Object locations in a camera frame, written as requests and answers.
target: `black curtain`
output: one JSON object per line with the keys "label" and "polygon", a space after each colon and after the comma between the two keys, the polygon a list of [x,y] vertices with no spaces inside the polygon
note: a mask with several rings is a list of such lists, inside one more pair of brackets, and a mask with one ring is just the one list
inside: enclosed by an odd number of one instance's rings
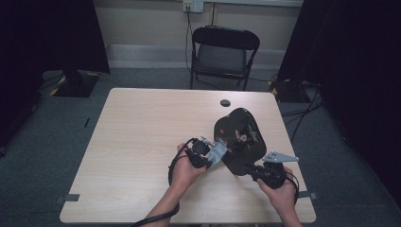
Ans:
{"label": "black curtain", "polygon": [[399,9],[396,0],[305,0],[278,78],[322,85],[348,142],[401,207]]}
{"label": "black curtain", "polygon": [[110,74],[92,0],[0,1],[0,145],[48,70]]}

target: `hand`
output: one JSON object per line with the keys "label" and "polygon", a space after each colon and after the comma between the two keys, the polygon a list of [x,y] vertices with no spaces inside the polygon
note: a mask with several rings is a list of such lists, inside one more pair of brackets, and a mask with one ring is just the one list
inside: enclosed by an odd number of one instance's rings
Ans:
{"label": "hand", "polygon": [[[180,150],[183,147],[183,144],[177,146],[177,150]],[[181,152],[180,156],[178,157],[179,160],[177,161],[176,165],[174,166],[173,170],[173,177],[171,186],[175,187],[176,189],[186,190],[191,186],[198,177],[206,172],[206,166],[201,168],[195,168],[189,162],[188,157],[186,157],[185,150]]]}
{"label": "hand", "polygon": [[[292,170],[285,166],[284,170],[290,173],[287,176],[292,180]],[[271,205],[277,211],[284,226],[302,226],[294,207],[296,189],[289,180],[286,180],[281,187],[276,189],[271,189],[260,179],[257,179],[257,183],[260,189],[268,195]]]}

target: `gray carpet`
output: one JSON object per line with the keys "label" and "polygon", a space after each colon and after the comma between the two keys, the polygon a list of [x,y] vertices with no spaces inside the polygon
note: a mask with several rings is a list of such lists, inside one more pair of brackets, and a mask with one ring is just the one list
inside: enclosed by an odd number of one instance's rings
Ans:
{"label": "gray carpet", "polygon": [[[50,79],[59,72],[44,74]],[[267,92],[265,81],[277,70],[253,70],[247,91]],[[200,90],[241,90],[228,79],[202,78]],[[0,226],[92,226],[60,222],[58,196],[68,194],[109,91],[114,87],[188,89],[184,68],[112,69],[88,98],[43,97],[0,159]],[[311,97],[314,88],[308,88]],[[305,103],[280,103],[282,113],[304,110]],[[297,115],[284,117],[292,136]],[[306,226],[401,226],[399,209],[370,167],[342,140],[340,123],[322,106],[303,119],[293,139],[306,185],[317,193],[317,220]]]}

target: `black folding chair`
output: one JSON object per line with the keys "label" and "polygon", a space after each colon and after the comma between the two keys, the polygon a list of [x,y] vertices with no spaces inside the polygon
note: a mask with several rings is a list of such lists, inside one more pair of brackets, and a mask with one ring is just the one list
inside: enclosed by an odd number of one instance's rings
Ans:
{"label": "black folding chair", "polygon": [[242,88],[245,91],[259,45],[259,38],[248,30],[223,26],[197,28],[192,34],[190,89],[194,77],[204,75],[238,79],[237,85],[245,80]]}

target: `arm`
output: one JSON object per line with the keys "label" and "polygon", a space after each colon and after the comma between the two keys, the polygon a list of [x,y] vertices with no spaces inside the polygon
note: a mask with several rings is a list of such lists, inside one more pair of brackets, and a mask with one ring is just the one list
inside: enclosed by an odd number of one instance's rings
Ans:
{"label": "arm", "polygon": [[[292,173],[292,170],[287,167],[285,167],[285,170],[288,173]],[[277,211],[284,226],[302,226],[294,207],[295,188],[292,183],[285,181],[284,184],[277,189],[271,189],[260,179],[257,180],[257,183],[260,189],[268,195],[271,205]]]}
{"label": "arm", "polygon": [[[186,156],[183,151],[180,157]],[[206,167],[194,168],[187,157],[180,158],[173,170],[173,178],[171,186],[167,189],[163,197],[156,206],[148,213],[147,218],[158,216],[172,211],[185,194],[186,190],[198,179],[198,177],[206,172]],[[170,218],[155,221],[144,226],[147,227],[166,227],[170,222]]]}

